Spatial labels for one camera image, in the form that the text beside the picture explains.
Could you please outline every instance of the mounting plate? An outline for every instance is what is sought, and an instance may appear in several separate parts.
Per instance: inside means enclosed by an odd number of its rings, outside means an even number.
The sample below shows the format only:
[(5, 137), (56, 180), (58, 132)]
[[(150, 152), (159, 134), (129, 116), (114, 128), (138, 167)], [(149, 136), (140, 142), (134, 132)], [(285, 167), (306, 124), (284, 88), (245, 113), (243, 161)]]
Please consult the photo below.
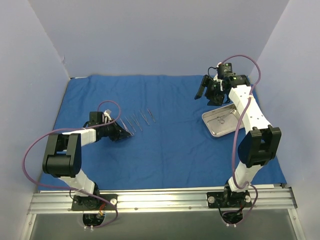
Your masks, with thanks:
[[(101, 194), (100, 197), (107, 200), (108, 202), (111, 202), (111, 200), (113, 199), (115, 199), (116, 202), (118, 202), (117, 194)], [(78, 203), (76, 198), (74, 201), (72, 201), (72, 206), (71, 206), (72, 211), (88, 211), (88, 210), (100, 209), (102, 202), (97, 200), (96, 198), (93, 198), (91, 196), (82, 196), (80, 198), (81, 198), (81, 203)], [(114, 210), (114, 208), (110, 204), (106, 204), (102, 210)]]
[[(214, 197), (215, 201), (209, 202), (209, 197)], [(216, 201), (219, 199), (224, 199), (224, 192), (223, 191), (214, 191), (214, 192), (207, 192), (206, 193), (206, 201), (208, 203), (208, 208), (210, 208), (210, 209), (217, 209), (218, 208), (218, 204)], [(219, 204), (220, 204), (221, 209), (241, 208), (242, 207), (242, 206), (240, 206), (240, 203), (237, 203), (235, 205), (230, 206), (226, 202), (219, 201)], [(246, 208), (250, 208), (251, 206), (252, 206), (252, 201), (247, 202), (245, 204)]]

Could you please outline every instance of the gray floor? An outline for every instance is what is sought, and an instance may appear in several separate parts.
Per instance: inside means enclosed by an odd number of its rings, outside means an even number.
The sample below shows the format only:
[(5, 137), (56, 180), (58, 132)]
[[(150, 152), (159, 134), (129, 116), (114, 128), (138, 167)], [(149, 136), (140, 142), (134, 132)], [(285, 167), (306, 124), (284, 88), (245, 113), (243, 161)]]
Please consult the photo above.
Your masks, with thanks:
[(38, 214), (32, 240), (295, 240), (286, 209), (254, 210), (236, 228), (217, 211), (120, 213), (116, 222), (84, 231), (79, 214)]

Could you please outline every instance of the blue cloth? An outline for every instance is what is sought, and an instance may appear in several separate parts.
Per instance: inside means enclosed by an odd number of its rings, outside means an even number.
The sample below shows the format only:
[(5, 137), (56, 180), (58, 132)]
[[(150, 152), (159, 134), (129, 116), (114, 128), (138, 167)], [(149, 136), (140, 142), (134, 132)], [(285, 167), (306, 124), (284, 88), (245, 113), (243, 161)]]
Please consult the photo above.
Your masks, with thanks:
[[(109, 138), (82, 148), (82, 169), (102, 190), (134, 190), (223, 186), (232, 175), (231, 153), (234, 134), (214, 138), (203, 123), (205, 97), (194, 100), (202, 76), (100, 76), (71, 79), (55, 129), (79, 128), (104, 100), (121, 106), (121, 118), (135, 113), (143, 129), (134, 125), (134, 137), (112, 142)], [(147, 112), (150, 109), (154, 123)], [(116, 106), (106, 103), (101, 111)], [(150, 126), (139, 110), (144, 110)], [(245, 136), (239, 133), (240, 143)], [(41, 182), (65, 184), (42, 174)], [(277, 159), (269, 162), (253, 180), (254, 184), (285, 183)]]

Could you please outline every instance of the metal plate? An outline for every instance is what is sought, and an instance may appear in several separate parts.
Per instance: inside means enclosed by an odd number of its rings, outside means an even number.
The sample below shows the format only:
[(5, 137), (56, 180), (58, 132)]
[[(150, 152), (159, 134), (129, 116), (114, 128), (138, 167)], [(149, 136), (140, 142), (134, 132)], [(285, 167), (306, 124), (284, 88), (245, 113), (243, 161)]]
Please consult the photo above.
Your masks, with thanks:
[[(111, 202), (112, 199), (115, 199), (118, 201), (118, 195), (117, 194), (101, 194), (100, 195), (101, 198)], [(76, 201), (72, 201), (72, 206), (71, 206), (71, 210), (72, 211), (88, 211), (90, 210), (87, 206), (85, 206), (84, 204), (78, 204)], [(103, 210), (114, 210), (114, 207), (111, 205), (106, 204), (103, 208)]]
[(202, 119), (206, 127), (214, 137), (221, 137), (234, 132), (239, 118), (240, 114), (234, 104), (223, 106), (202, 114)]
[[(218, 205), (217, 205), (216, 202), (210, 203), (208, 201), (209, 197), (214, 197), (214, 199), (216, 199), (216, 201), (217, 201), (217, 199), (222, 199), (223, 196), (224, 196), (224, 192), (223, 191), (221, 191), (221, 192), (218, 192), (218, 191), (216, 191), (216, 192), (207, 192), (206, 193), (206, 199), (207, 199), (207, 203), (208, 203), (208, 208), (210, 208), (210, 209), (217, 209), (218, 208)], [(251, 206), (252, 206), (252, 202), (251, 201), (247, 202), (245, 204), (246, 208), (250, 208)], [(222, 208), (222, 209), (223, 208), (241, 208), (241, 207), (242, 206), (240, 204), (236, 204), (236, 205), (231, 207), (231, 206), (228, 206), (227, 204), (223, 204), (222, 202), (220, 202), (220, 208)]]

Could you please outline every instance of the scissors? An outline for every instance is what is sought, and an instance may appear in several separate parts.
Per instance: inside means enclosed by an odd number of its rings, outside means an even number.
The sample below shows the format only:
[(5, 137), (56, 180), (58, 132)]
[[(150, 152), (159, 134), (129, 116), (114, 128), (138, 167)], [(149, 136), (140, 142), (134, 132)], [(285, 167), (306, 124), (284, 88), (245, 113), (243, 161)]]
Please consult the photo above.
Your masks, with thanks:
[(227, 114), (225, 114), (225, 115), (223, 115), (223, 116), (217, 116), (215, 119), (216, 119), (220, 124), (224, 124), (224, 123), (225, 123), (225, 120), (224, 120), (224, 119), (225, 119), (227, 116), (229, 116), (232, 112), (233, 112), (233, 110), (230, 111), (230, 112), (228, 112)]

